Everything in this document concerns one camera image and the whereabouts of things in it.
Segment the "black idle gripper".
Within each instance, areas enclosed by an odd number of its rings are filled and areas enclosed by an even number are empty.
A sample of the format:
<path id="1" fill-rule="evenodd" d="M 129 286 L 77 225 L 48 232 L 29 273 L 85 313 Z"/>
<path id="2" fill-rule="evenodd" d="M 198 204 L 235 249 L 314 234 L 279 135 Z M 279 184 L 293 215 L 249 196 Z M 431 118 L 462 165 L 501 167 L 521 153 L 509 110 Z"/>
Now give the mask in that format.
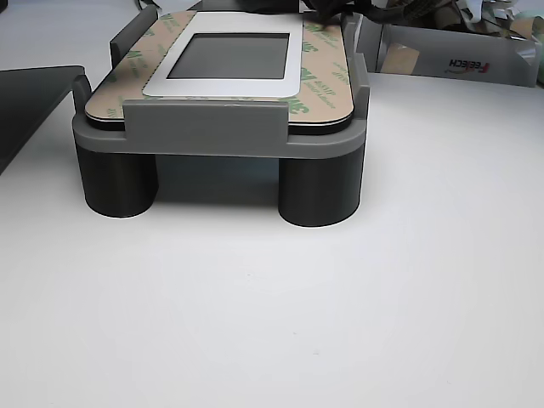
<path id="1" fill-rule="evenodd" d="M 322 26 L 338 14 L 364 14 L 374 6 L 371 0 L 303 0 L 303 4 L 311 11 L 311 20 Z"/>

